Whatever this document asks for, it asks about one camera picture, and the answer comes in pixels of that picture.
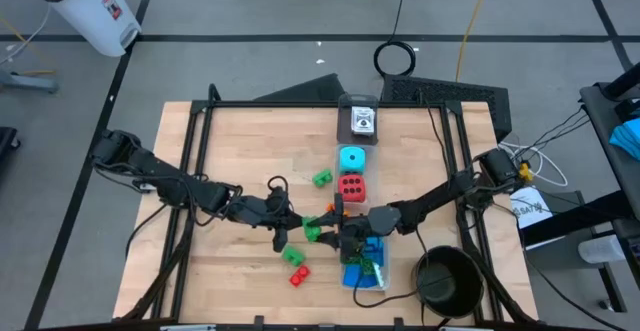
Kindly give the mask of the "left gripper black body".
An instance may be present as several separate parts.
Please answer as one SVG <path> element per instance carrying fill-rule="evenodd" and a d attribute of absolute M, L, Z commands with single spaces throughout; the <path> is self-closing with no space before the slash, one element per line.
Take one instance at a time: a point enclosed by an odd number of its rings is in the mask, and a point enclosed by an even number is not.
<path fill-rule="evenodd" d="M 291 211 L 288 193 L 285 190 L 272 190 L 266 199 L 242 196 L 239 199 L 238 221 L 253 228 L 273 230 L 273 250 L 282 252 L 288 242 L 288 231 L 301 226 L 289 223 Z"/>

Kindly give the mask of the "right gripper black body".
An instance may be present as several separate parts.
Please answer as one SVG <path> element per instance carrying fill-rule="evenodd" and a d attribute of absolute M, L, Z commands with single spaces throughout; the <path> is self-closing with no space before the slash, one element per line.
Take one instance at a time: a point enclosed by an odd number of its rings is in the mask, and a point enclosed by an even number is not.
<path fill-rule="evenodd" d="M 342 240 L 339 247 L 340 261 L 343 264 L 359 263 L 368 237 L 368 218 L 362 215 L 347 216 L 344 213 L 345 205 L 341 194 L 334 195 L 334 211 L 347 217 L 342 227 L 338 228 Z"/>

